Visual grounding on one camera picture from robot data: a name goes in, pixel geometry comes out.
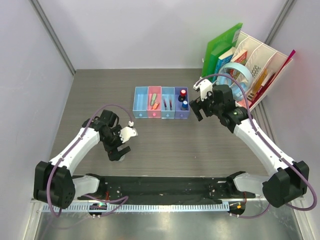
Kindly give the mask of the blue small object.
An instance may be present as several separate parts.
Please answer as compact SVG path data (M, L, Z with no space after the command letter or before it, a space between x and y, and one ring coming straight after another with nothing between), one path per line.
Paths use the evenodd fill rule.
M186 100L184 100L181 104L181 107L180 107L180 110L181 111L187 111L188 110L188 102Z

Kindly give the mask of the red black stamp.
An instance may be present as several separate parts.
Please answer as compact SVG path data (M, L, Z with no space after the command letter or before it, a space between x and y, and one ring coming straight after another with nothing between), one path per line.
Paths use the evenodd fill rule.
M187 99L187 90L186 89L181 89L180 92L179 92L178 101L182 103L186 99Z

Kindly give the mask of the light blue front bin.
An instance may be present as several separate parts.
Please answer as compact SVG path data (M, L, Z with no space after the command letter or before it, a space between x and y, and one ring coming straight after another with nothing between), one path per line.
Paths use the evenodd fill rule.
M148 113L148 87L136 86L133 101L133 115L136 119L147 119Z

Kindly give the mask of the light blue bin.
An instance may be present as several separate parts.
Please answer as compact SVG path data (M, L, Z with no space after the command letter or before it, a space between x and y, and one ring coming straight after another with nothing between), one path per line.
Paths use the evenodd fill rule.
M167 104L167 111L164 108L163 99ZM173 110L170 110L169 99L172 99ZM174 119L175 118L175 88L174 87L161 87L161 118L162 119Z
M147 119L148 113L148 87L136 86L133 101L133 115L136 119Z

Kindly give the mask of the purple plastic bin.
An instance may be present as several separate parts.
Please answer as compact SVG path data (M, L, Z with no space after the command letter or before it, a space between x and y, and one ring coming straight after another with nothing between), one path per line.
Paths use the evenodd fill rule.
M175 119L188 119L190 114L189 96L187 87L174 88Z

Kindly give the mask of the pink plastic bin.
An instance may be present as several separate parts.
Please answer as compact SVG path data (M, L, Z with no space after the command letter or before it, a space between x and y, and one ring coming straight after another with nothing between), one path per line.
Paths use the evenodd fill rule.
M149 86L147 92L147 115L149 118L161 118L162 87Z

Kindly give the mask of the green mini highlighter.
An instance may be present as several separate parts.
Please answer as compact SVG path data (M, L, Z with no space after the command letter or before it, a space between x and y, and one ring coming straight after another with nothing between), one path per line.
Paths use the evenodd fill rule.
M150 98L150 106L154 105L154 103L156 102L156 99L157 99L157 94L153 93Z

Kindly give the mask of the clear paperclip jar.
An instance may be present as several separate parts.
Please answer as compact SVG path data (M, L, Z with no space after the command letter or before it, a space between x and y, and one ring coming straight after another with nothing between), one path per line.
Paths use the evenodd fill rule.
M124 159L125 159L125 155L123 155L123 156L119 159L119 161L122 162Z

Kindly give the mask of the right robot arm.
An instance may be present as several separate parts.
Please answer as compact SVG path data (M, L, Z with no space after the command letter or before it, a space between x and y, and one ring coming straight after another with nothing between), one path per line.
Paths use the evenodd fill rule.
M196 83L193 89L200 93L189 105L197 119L217 116L220 123L241 139L264 166L268 176L252 175L247 172L233 174L226 184L226 193L233 198L243 192L264 196L267 201L279 208L307 192L304 182L309 177L309 167L296 162L258 127L257 122L247 109L237 106L232 90L228 85L213 85L204 80Z

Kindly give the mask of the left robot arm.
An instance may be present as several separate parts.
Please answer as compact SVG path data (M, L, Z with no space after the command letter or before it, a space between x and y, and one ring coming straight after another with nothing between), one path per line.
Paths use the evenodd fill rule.
M74 172L88 152L102 143L110 161L120 161L131 149L122 147L137 136L130 120L119 124L119 116L103 110L100 116L87 119L76 137L57 156L48 162L40 161L35 167L33 197L52 207L66 209L74 199L91 195L100 200L107 192L105 178L96 174L74 177Z

